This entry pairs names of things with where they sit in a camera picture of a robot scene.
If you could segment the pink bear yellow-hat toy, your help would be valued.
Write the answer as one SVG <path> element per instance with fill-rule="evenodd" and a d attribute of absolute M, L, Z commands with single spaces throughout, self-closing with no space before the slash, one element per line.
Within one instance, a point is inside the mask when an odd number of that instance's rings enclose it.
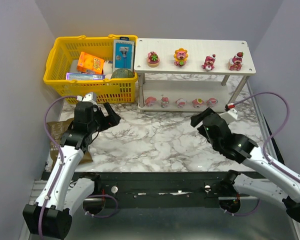
<path fill-rule="evenodd" d="M 192 105 L 194 108 L 201 108 L 205 102 L 201 98 L 196 98 L 192 101 Z"/>

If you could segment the pink bear shell toy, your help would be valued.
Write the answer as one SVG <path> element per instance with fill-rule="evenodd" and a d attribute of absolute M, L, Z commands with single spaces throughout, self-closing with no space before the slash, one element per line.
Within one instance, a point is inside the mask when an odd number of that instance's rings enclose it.
<path fill-rule="evenodd" d="M 183 108 L 187 104 L 187 101 L 183 98 L 179 98 L 175 101 L 175 104 L 178 108 Z"/>

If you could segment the pink bear flower-wreath toy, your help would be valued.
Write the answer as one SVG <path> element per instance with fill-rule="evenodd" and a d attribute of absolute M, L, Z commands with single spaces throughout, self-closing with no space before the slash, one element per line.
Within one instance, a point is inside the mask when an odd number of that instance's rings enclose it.
<path fill-rule="evenodd" d="M 161 105 L 162 108 L 168 107 L 168 105 L 169 105 L 169 98 L 163 96 L 163 97 L 161 98 L 161 100 L 160 100 L 160 105 Z"/>

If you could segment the pink bear white-hat toy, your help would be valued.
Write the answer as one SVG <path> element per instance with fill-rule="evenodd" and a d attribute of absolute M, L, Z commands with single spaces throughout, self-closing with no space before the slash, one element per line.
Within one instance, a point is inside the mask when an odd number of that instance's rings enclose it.
<path fill-rule="evenodd" d="M 207 55 L 205 57 L 203 65 L 201 66 L 202 69 L 205 70 L 206 72 L 212 71 L 215 68 L 215 66 L 214 66 L 215 61 L 216 61 L 215 54 Z"/>

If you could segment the pink bear sunflower toy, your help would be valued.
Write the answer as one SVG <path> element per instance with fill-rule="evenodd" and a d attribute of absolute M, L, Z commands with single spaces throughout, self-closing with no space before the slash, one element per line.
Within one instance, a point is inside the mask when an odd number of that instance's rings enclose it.
<path fill-rule="evenodd" d="M 183 67 L 188 60 L 188 51 L 184 48 L 179 48 L 174 52 L 174 65 L 178 67 Z"/>

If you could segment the pink bear cake toy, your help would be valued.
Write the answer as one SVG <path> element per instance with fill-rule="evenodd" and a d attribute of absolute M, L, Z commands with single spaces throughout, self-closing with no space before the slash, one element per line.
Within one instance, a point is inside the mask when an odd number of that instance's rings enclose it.
<path fill-rule="evenodd" d="M 155 51 L 150 51 L 147 54 L 147 59 L 146 59 L 147 65 L 151 68 L 158 67 L 160 64 L 160 58 L 158 54 Z"/>

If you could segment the pink bear strawberry toy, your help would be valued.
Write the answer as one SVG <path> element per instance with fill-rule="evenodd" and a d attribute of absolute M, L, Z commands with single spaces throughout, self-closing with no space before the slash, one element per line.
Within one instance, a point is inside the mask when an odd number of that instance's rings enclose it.
<path fill-rule="evenodd" d="M 228 69 L 230 71 L 240 71 L 243 66 L 243 56 L 244 53 L 241 51 L 230 58 L 228 61 Z"/>

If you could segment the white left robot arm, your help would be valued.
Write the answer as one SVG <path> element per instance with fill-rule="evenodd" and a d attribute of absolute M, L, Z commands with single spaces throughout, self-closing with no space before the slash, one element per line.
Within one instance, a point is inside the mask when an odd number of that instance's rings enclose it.
<path fill-rule="evenodd" d="M 79 178 L 69 188 L 80 161 L 93 142 L 93 134 L 119 124 L 121 118 L 106 102 L 107 115 L 92 100 L 80 101 L 74 109 L 74 120 L 57 145 L 54 168 L 40 195 L 22 212 L 31 234 L 63 240 L 68 235 L 73 214 L 97 189 L 97 176 Z"/>

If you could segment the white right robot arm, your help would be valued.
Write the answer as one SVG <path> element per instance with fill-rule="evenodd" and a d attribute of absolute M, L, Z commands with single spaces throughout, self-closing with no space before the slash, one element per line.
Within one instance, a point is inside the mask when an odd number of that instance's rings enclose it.
<path fill-rule="evenodd" d="M 212 148 L 225 158 L 249 167 L 268 181 L 253 180 L 243 173 L 228 171 L 222 183 L 239 194 L 257 197 L 285 210 L 300 223 L 300 174 L 267 153 L 251 138 L 232 133 L 229 124 L 238 119 L 232 108 L 218 114 L 211 108 L 193 115 L 190 124 L 206 138 Z"/>

